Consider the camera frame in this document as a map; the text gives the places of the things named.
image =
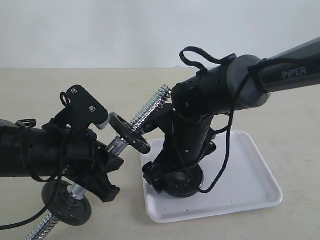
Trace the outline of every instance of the white tray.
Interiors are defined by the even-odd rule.
[[[164,139],[149,141],[152,150],[141,154],[142,166],[153,162],[162,150]],[[217,150],[199,164],[207,189],[220,171],[226,153],[226,135],[218,135]],[[230,156],[226,170],[208,194],[197,193],[189,198],[175,198],[160,194],[143,178],[145,208],[156,223],[172,223],[218,215],[277,206],[283,193],[252,138],[243,131],[234,130],[230,138]]]

